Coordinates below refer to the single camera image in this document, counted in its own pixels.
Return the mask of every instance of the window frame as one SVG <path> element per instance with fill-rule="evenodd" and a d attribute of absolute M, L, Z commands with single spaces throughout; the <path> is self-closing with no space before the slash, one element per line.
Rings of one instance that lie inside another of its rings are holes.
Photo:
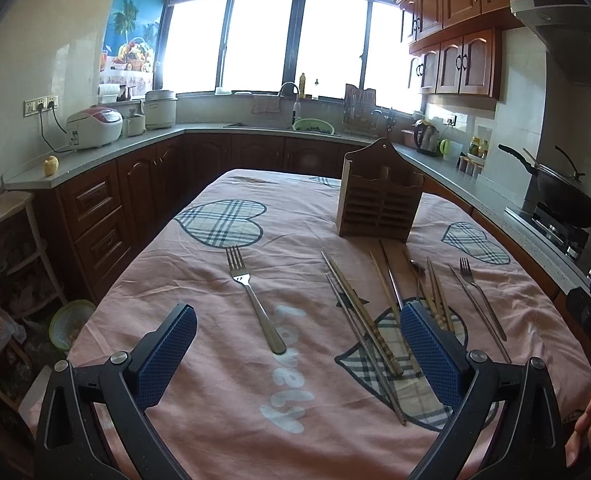
<path fill-rule="evenodd" d="M 166 43 L 169 37 L 169 28 L 171 25 L 171 20 L 173 17 L 173 7 L 177 4 L 182 4 L 184 2 L 188 2 L 190 0 L 169 0 L 169 3 L 165 9 L 164 17 L 162 20 L 162 27 L 160 30 L 160 37 L 159 37 L 159 48 L 162 56 L 159 57 L 159 60 L 156 63 L 156 74 L 154 75 L 154 88 L 161 89 L 162 88 L 162 67 L 164 65 L 164 51 L 166 50 Z M 371 32 L 371 14 L 373 13 L 373 3 L 383 3 L 388 4 L 391 6 L 398 7 L 394 0 L 367 0 L 367 19 L 365 22 L 365 38 L 363 44 L 363 51 L 360 56 L 361 58 L 361 70 L 360 70 L 360 81 L 359 86 L 360 89 L 365 89 L 365 76 L 367 73 L 367 58 L 368 58 L 368 49 L 369 49 L 369 41 L 370 41 L 370 32 Z M 227 0 L 226 7 L 224 11 L 224 20 L 223 20 L 223 28 L 220 40 L 220 52 L 218 53 L 218 66 L 216 69 L 216 79 L 214 82 L 214 90 L 209 91 L 201 91 L 201 92 L 179 92 L 178 95 L 180 96 L 200 96 L 200 95 L 214 95 L 215 88 L 219 87 L 222 82 L 223 78 L 223 69 L 224 69 L 224 59 L 226 57 L 226 49 L 227 49 L 227 42 L 228 42 L 228 34 L 231 26 L 231 17 L 233 14 L 235 0 Z M 282 73 L 282 83 L 296 81 L 296 64 L 297 64 L 297 56 L 300 47 L 300 36 L 302 32 L 302 24 L 303 24 L 303 17 L 304 17 L 304 7 L 306 5 L 306 0 L 293 0 L 291 4 L 291 13 L 289 17 L 289 25 L 288 25 L 288 33 L 287 33 L 287 49 L 285 52 L 285 60 L 284 60 L 284 68 Z M 402 41 L 402 28 L 400 29 L 400 41 Z M 235 94 L 236 92 L 251 92 L 252 94 L 268 94 L 268 95 L 277 95 L 279 89 L 275 91 L 258 91 L 256 89 L 250 88 L 239 88 L 239 89 L 231 89 L 232 92 Z M 334 97 L 326 97 L 320 96 L 320 101 L 326 102 L 335 102 L 341 103 L 343 99 L 341 98 L 334 98 Z M 397 114 L 402 114 L 403 116 L 409 116 L 410 114 L 406 112 L 401 112 L 396 110 Z"/>

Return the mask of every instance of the power outlet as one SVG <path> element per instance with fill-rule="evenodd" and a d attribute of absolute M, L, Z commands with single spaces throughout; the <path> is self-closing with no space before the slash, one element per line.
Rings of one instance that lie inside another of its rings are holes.
<path fill-rule="evenodd" d="M 58 96 L 57 95 L 48 95 L 45 97 L 39 97 L 37 99 L 25 101 L 24 102 L 24 116 L 29 117 L 30 115 L 37 114 L 38 107 L 41 104 L 42 104 L 42 110 L 44 112 L 46 112 L 50 102 L 53 102 L 54 108 L 58 108 Z"/>

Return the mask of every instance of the wall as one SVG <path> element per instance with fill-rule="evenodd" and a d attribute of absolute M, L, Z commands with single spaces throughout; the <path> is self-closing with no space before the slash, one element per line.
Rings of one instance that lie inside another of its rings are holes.
<path fill-rule="evenodd" d="M 94 102 L 111 1 L 17 0 L 3 18 L 0 177 L 49 151 L 40 137 L 38 116 L 23 117 L 24 100 L 58 94 L 61 124 Z M 47 138 L 56 146 L 66 144 L 53 117 L 43 118 Z"/>
<path fill-rule="evenodd" d="M 591 195 L 591 88 L 566 81 L 562 71 L 547 59 L 547 99 L 542 142 L 538 161 L 563 174 L 572 174 L 572 167 L 553 146 L 560 146 L 573 160 L 584 190 Z M 591 228 L 589 241 L 578 265 L 585 272 L 591 267 Z"/>
<path fill-rule="evenodd" d="M 543 128 L 546 97 L 546 48 L 526 27 L 502 33 L 500 99 L 463 96 L 431 96 L 426 116 L 444 137 L 468 148 L 476 135 L 489 140 L 489 155 L 479 178 L 500 194 L 522 206 L 530 174 L 518 160 L 498 149 L 506 144 L 519 152 L 526 148 L 536 155 Z M 455 127 L 445 127 L 442 118 L 457 115 Z"/>
<path fill-rule="evenodd" d="M 252 112 L 254 96 L 250 95 L 205 95 L 185 96 L 178 98 L 176 117 L 178 123 L 243 123 L 266 128 L 290 128 L 293 115 L 293 99 L 280 100 L 280 112 L 260 113 Z M 350 128 L 342 124 L 344 105 L 329 101 L 301 100 L 301 116 L 327 121 L 341 132 L 349 132 Z M 384 135 L 384 118 L 376 114 L 376 130 L 374 135 Z M 403 128 L 413 127 L 409 117 L 398 114 L 394 132 Z"/>

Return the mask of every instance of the black wok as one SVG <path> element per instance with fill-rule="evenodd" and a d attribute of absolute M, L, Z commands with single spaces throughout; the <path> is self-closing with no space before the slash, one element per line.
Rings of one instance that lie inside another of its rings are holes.
<path fill-rule="evenodd" d="M 527 160 L 513 148 L 498 145 L 503 152 L 510 153 L 537 179 L 537 187 L 542 193 L 544 203 L 553 211 L 559 219 L 570 223 L 575 227 L 585 229 L 591 227 L 591 197 L 580 189 L 579 178 L 584 173 L 578 173 L 569 156 L 562 149 L 555 149 L 567 158 L 573 166 L 573 176 L 563 176 L 560 173 L 536 163 L 531 166 Z"/>

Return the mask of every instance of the rice cooker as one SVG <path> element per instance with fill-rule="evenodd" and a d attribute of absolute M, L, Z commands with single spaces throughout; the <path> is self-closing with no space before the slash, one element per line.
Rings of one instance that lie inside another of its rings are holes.
<path fill-rule="evenodd" d="M 142 105 L 147 130 L 170 128 L 175 124 L 176 102 L 172 90 L 151 90 L 144 96 Z"/>
<path fill-rule="evenodd" d="M 66 132 L 76 150 L 104 146 L 122 133 L 122 115 L 102 106 L 87 108 L 67 118 Z"/>

